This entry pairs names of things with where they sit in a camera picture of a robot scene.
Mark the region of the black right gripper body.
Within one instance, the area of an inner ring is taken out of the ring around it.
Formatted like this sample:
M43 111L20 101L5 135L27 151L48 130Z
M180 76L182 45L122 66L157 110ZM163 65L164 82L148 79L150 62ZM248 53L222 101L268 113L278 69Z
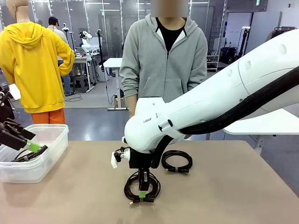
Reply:
M140 153L134 149L130 149L130 159L129 159L129 168L131 169L140 169L151 167L152 163L152 154Z

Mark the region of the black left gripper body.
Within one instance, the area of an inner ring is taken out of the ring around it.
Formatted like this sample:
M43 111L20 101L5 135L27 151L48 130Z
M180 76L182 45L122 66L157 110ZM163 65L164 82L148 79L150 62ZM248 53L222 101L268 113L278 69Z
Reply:
M0 130L3 131L5 128L14 124L14 113L9 100L5 100L0 104Z

